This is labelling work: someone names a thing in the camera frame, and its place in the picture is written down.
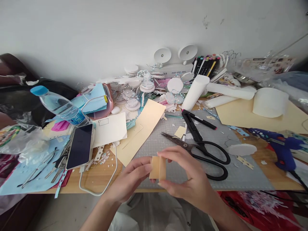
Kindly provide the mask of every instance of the water bottle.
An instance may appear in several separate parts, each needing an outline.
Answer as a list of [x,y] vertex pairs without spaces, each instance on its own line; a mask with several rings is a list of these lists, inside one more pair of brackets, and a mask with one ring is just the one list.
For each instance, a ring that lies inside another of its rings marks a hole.
[[44,86],[36,86],[30,90],[36,96],[39,96],[42,104],[52,113],[58,115],[67,122],[76,127],[82,127],[91,124],[90,119],[83,115],[81,110],[71,101],[56,93],[50,92]]

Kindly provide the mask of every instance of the black scissors handle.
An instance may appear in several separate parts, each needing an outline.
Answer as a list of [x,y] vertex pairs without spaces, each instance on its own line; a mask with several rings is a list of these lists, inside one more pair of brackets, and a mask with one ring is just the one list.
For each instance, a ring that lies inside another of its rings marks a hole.
[[[199,149],[205,156],[208,156],[208,157],[211,157],[213,160],[216,160],[217,162],[221,163],[221,164],[225,164],[225,165],[228,165],[230,164],[231,162],[231,159],[230,159],[230,156],[229,154],[227,153],[227,151],[225,149],[223,149],[223,147],[219,146],[218,144],[216,143],[213,143],[213,142],[210,142],[210,141],[199,141],[198,144],[203,144],[203,146],[199,146],[199,145],[196,145],[195,147],[197,149]],[[222,151],[222,153],[225,155],[226,157],[226,161],[223,161],[221,159],[218,159],[217,157],[213,156],[212,154],[210,154],[206,148],[205,148],[205,144],[210,144],[210,145],[213,145],[215,146],[216,148],[218,148],[219,150]]]
[[219,164],[219,163],[217,163],[215,161],[206,159],[204,157],[197,156],[197,155],[193,154],[192,152],[190,154],[192,155],[192,157],[194,157],[196,159],[199,159],[199,160],[203,160],[203,161],[208,162],[210,164],[214,164],[214,165],[216,165],[217,167],[221,168],[224,171],[223,175],[221,175],[221,176],[211,176],[211,175],[206,173],[206,175],[207,175],[207,177],[209,179],[215,180],[215,181],[223,181],[223,180],[225,180],[228,177],[228,170],[223,165],[221,165],[221,164]]

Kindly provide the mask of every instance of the bottle label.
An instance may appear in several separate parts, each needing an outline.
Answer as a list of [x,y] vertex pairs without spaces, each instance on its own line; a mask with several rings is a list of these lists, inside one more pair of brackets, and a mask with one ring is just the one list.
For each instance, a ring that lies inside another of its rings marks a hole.
[[73,125],[78,125],[82,123],[86,118],[82,114],[81,110],[78,110],[78,113],[71,119],[67,120],[67,122],[70,122]]

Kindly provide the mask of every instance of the cutting mat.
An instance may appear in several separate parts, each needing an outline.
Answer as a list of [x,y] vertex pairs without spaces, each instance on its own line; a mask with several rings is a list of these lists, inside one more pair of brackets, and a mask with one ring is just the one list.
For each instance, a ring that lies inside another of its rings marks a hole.
[[[196,127],[203,137],[203,140],[215,142],[223,148],[227,148],[233,144],[241,143],[234,132],[226,125],[221,124],[219,120],[207,119],[206,116],[211,116],[207,111],[198,110],[192,112],[218,127],[218,129],[214,131],[203,124],[197,124]],[[156,156],[158,151],[161,151],[164,148],[170,146],[174,146],[175,144],[173,142],[163,137],[160,133],[165,132],[170,135],[174,135],[179,126],[185,126],[184,120],[181,118],[168,118],[167,120],[160,120],[152,134],[145,141],[134,158],[142,156]],[[186,142],[195,143],[193,139],[186,139]],[[206,148],[209,153],[225,160],[224,154],[221,153],[221,151],[219,151],[217,148],[211,145],[206,145]],[[196,155],[203,156],[203,154],[197,149],[193,149],[193,152]],[[236,159],[235,156],[230,157],[231,163],[229,165],[224,165],[229,173],[228,178],[224,181],[209,180],[213,189],[226,191],[274,190],[274,187],[270,181],[263,174],[262,170],[251,156],[245,156],[244,158],[254,166],[253,170],[247,166],[244,166]],[[215,165],[211,165],[204,161],[200,162],[206,173],[214,176],[222,175],[223,171]],[[187,180],[187,176],[182,167],[180,167],[175,162],[171,162],[167,163],[167,180],[173,181],[175,183],[182,183]],[[146,179],[141,183],[139,188],[155,189],[160,188],[160,186],[153,184],[149,181],[149,179]]]

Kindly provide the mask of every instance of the glue gun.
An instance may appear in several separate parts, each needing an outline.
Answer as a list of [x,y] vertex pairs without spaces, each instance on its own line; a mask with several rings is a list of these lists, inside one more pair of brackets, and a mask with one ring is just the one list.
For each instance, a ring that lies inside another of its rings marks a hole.
[[249,128],[248,131],[270,144],[277,155],[278,161],[275,164],[278,168],[284,171],[294,171],[296,169],[290,149],[301,149],[305,146],[304,141],[294,137],[284,138],[282,134],[257,128]]

